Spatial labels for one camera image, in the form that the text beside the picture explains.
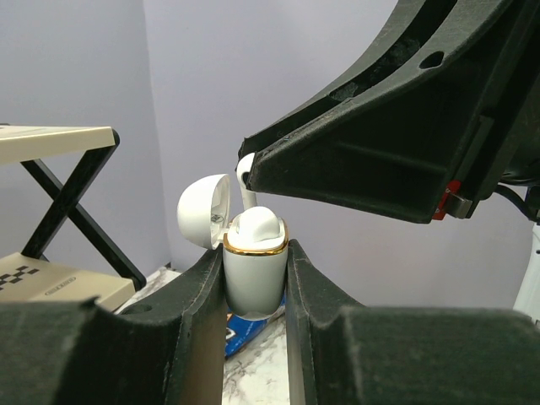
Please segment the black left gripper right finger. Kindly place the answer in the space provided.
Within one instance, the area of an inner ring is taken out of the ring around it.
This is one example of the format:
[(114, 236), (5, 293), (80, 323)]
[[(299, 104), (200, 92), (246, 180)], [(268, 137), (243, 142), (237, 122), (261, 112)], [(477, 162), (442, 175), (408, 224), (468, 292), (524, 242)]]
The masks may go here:
[(539, 331), (513, 310), (369, 307), (289, 243), (293, 404), (536, 404)]

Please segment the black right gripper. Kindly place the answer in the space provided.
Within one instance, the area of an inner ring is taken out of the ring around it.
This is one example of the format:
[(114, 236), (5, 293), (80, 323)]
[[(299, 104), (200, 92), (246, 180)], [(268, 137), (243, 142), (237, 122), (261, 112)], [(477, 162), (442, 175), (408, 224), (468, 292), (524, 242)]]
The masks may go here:
[(442, 1), (435, 32), (435, 219), (470, 218), (507, 185), (539, 182), (539, 3)]

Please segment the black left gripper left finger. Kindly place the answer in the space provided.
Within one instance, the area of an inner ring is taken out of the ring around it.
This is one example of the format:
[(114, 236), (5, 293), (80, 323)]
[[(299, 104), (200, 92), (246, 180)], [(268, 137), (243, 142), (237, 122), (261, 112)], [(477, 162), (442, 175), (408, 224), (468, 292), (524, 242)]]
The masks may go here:
[(120, 314), (92, 299), (1, 307), (4, 404), (219, 404), (220, 251)]

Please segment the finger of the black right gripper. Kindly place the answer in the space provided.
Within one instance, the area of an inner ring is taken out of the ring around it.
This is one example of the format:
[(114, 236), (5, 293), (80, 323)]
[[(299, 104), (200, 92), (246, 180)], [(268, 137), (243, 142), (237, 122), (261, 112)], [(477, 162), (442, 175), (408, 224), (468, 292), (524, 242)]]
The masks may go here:
[(434, 217), (434, 52), (254, 152), (248, 186), (417, 224)]
[(324, 89), (269, 127), (245, 138), (238, 151), (242, 158), (283, 139), (324, 116), (349, 98), (383, 82), (407, 63), (436, 31), (456, 17), (457, 6), (472, 8), (481, 22), (508, 7), (508, 1), (399, 1), (366, 51)]

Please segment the white earbud charging case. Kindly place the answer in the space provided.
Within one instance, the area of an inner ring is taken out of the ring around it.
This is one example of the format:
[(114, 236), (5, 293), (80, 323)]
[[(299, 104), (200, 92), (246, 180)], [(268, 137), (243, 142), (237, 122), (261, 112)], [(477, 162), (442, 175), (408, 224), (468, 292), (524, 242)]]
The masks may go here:
[(230, 216), (230, 177), (210, 175), (181, 194), (176, 217), (181, 234), (193, 245), (220, 250), (225, 297), (238, 317), (271, 317), (284, 296), (289, 231), (285, 221), (258, 204), (256, 194), (240, 186), (244, 209)]

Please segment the white earbud with stem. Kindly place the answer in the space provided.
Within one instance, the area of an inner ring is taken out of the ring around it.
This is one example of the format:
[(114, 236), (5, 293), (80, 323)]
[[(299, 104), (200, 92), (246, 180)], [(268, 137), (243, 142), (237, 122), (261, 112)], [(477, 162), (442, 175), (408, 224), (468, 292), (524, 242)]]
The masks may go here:
[(245, 210), (249, 208), (254, 208), (257, 205), (256, 193), (248, 188), (248, 180), (254, 158), (254, 153), (245, 155), (239, 160), (238, 165), (235, 169), (236, 178), (240, 185), (242, 205)]

